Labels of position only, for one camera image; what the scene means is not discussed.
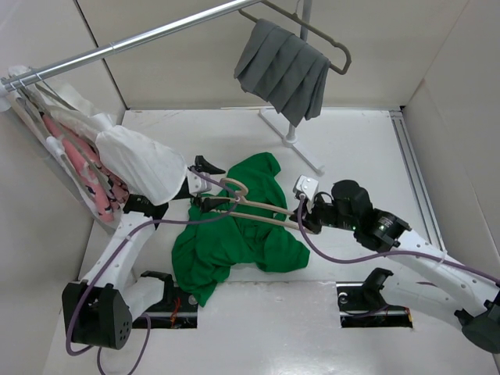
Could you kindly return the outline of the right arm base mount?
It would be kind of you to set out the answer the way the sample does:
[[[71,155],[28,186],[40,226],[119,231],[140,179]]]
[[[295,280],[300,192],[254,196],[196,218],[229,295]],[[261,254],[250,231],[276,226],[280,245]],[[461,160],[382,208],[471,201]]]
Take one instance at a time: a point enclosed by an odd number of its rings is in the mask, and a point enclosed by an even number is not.
[[[409,310],[399,305],[389,305],[382,297],[384,283],[393,275],[390,270],[376,268],[364,281],[336,284],[342,328],[413,329]]]

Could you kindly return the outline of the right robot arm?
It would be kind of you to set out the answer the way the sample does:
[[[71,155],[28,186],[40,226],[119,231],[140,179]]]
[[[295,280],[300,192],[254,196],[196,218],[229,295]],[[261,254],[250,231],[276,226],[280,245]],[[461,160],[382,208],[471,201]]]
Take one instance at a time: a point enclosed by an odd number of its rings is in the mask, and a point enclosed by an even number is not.
[[[420,275],[406,283],[383,268],[376,268],[355,288],[354,300],[342,292],[337,303],[342,312],[363,319],[390,306],[415,309],[461,331],[465,338],[491,354],[499,352],[499,279],[466,266],[426,241],[395,214],[376,209],[368,191],[354,180],[340,180],[324,200],[319,183],[301,175],[293,187],[298,208],[293,221],[304,238],[324,227],[350,231],[371,255],[337,259],[311,249],[339,265],[388,258]]]

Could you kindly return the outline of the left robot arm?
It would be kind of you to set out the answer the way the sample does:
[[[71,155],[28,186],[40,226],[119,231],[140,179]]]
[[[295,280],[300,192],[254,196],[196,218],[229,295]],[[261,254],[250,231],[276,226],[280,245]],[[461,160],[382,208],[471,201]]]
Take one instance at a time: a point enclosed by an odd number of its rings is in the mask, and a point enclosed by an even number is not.
[[[132,323],[153,305],[169,308],[173,289],[161,273],[145,273],[132,285],[128,277],[144,245],[161,224],[168,224],[167,203],[153,205],[144,195],[131,195],[118,227],[102,255],[78,282],[62,292],[66,352],[82,355],[93,347],[120,350]]]

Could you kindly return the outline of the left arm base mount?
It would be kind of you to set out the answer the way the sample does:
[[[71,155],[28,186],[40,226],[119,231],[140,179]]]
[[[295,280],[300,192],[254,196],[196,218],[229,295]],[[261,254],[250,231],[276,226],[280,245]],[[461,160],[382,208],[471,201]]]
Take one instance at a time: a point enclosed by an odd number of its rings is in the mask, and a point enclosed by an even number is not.
[[[154,278],[162,281],[162,299],[149,307],[152,329],[181,330],[196,329],[198,326],[198,303],[194,296],[183,291],[169,273],[145,271],[141,278]]]

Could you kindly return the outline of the green t shirt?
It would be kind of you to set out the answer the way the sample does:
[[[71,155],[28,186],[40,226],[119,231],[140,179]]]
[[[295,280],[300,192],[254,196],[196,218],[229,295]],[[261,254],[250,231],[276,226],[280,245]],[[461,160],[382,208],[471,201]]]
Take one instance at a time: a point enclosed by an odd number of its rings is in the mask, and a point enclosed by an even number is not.
[[[286,208],[276,177],[281,171],[273,154],[262,152],[232,166],[227,176],[242,182],[248,200]],[[261,271],[288,273],[307,267],[310,251],[284,227],[216,213],[191,205],[191,225],[177,237],[171,259],[179,287],[205,305],[229,276],[232,266],[254,264]]]

